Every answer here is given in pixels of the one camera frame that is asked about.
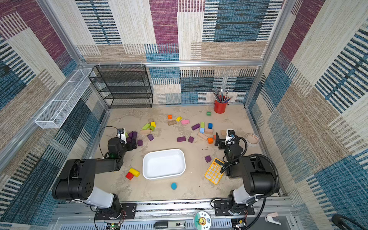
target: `black wire shelf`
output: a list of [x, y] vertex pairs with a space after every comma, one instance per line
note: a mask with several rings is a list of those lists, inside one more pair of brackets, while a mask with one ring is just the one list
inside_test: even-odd
[[110, 109], [152, 108], [153, 93], [145, 65], [98, 65], [93, 72], [96, 76], [89, 79]]

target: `stained floor surface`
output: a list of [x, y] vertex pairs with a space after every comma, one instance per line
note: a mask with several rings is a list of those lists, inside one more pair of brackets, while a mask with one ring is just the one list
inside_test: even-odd
[[[168, 126], [167, 116], [172, 115], [173, 119], [182, 116], [189, 119], [190, 123], [182, 125], [177, 123]], [[154, 140], [150, 141], [146, 135], [139, 134], [139, 130], [152, 118], [157, 128], [152, 132]], [[232, 128], [236, 134], [245, 137], [247, 133], [253, 133], [249, 118], [242, 105], [229, 105], [225, 113], [217, 114], [213, 111], [213, 106], [178, 106], [178, 107], [153, 107], [151, 109], [112, 109], [108, 125], [117, 128], [125, 128], [127, 132], [137, 131], [138, 138], [143, 140], [143, 146], [128, 151], [124, 157], [124, 164], [119, 171], [97, 174], [95, 186], [119, 196], [120, 201], [153, 201], [172, 199], [200, 199], [227, 197], [232, 189], [242, 185], [241, 179], [229, 179], [225, 175], [217, 185], [204, 177], [210, 163], [206, 163], [205, 156], [222, 159], [224, 151], [217, 146], [208, 144], [197, 134], [199, 129], [192, 130], [191, 127], [204, 121], [206, 127], [208, 123], [213, 123], [214, 134], [221, 134], [221, 130]], [[116, 129], [105, 128], [101, 138], [101, 149], [107, 152], [107, 142], [116, 136]], [[186, 137], [185, 142], [177, 142], [177, 137]], [[194, 137], [194, 142], [188, 142], [188, 138]], [[142, 174], [143, 157], [153, 151], [178, 148], [184, 152], [186, 170], [181, 177], [151, 181], [144, 178]], [[258, 146], [248, 147], [245, 155], [261, 153]], [[100, 158], [100, 150], [97, 149], [95, 158]], [[134, 177], [131, 181], [125, 176], [130, 168], [135, 168], [141, 172], [139, 177]], [[177, 189], [171, 189], [171, 183], [177, 184]]]

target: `wall-mounted mesh basket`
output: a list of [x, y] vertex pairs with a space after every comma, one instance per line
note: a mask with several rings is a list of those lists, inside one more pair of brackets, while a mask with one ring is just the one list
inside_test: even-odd
[[144, 65], [98, 65], [89, 79], [110, 109], [152, 108], [153, 94]]
[[60, 128], [91, 83], [89, 76], [94, 76], [91, 68], [75, 71], [35, 123], [41, 128]]

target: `rectangular white bowl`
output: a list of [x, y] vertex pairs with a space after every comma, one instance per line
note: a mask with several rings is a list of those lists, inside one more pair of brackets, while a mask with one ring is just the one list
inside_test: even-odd
[[147, 180], [179, 177], [185, 168], [184, 153], [180, 149], [149, 152], [143, 158], [143, 176]]

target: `patterned wall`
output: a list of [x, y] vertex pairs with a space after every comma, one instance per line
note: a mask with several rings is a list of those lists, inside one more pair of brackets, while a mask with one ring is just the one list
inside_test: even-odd
[[262, 59], [283, 0], [49, 0], [87, 62]]
[[2, 149], [77, 65], [36, 0], [0, 5]]
[[368, 226], [368, 1], [297, 0], [249, 109], [305, 229]]
[[1, 229], [42, 229], [49, 224], [59, 202], [52, 197], [55, 178], [67, 159], [85, 158], [105, 115], [91, 87], [60, 129], [37, 128], [1, 172]]
[[154, 105], [213, 103], [215, 89], [229, 90], [230, 102], [245, 102], [258, 66], [150, 67]]

